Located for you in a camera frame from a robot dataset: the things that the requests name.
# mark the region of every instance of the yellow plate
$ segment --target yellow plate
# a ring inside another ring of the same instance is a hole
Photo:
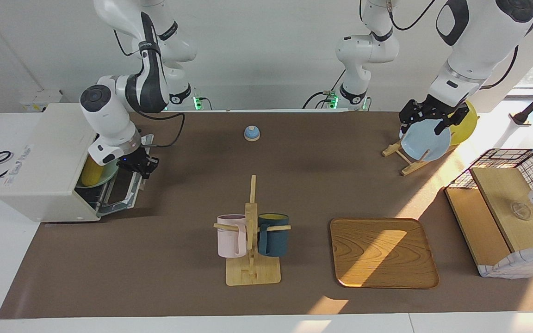
[[[470,101],[466,101],[466,105],[470,109],[470,112],[468,112],[464,120],[457,126],[450,126],[450,131],[452,132],[450,146],[459,145],[462,142],[466,141],[476,129],[476,124],[478,123],[478,115],[476,114],[476,109],[474,108],[472,103],[470,103]]]

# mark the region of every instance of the brown table mat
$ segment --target brown table mat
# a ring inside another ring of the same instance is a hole
[[[133,117],[156,143],[178,129],[177,121]],[[261,130],[253,143],[243,139],[251,124]],[[399,126],[385,112],[188,114],[180,141],[152,150],[161,162],[135,208],[104,223],[40,225],[0,318],[533,310],[533,278],[478,275],[438,185],[457,176],[456,154],[408,177],[399,175],[402,159],[381,156]],[[293,226],[283,280],[228,287],[211,226],[220,214],[243,212],[253,173],[260,212],[286,213]],[[329,222],[400,215],[423,224],[440,285],[342,287]]]

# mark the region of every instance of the wooden shelf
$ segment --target wooden shelf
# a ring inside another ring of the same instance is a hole
[[[446,188],[446,195],[477,265],[495,265],[510,255],[511,251],[480,191]]]
[[[516,200],[531,205],[527,199],[530,188],[520,171],[473,168],[471,173],[510,251],[533,248],[533,212],[531,219],[524,221],[518,219],[510,208]]]

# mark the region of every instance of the mug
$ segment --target mug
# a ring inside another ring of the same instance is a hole
[[[267,257],[282,257],[287,253],[289,230],[267,231],[269,226],[285,226],[289,224],[289,216],[284,214],[258,215],[258,253]]]
[[[217,229],[217,253],[224,258],[239,258],[246,255],[246,216],[228,214],[217,217],[217,223],[238,226],[238,231]]]

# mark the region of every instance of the wire basket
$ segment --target wire basket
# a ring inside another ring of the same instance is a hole
[[[478,188],[470,173],[472,168],[518,169],[533,188],[533,149],[491,149],[474,161],[447,188]]]

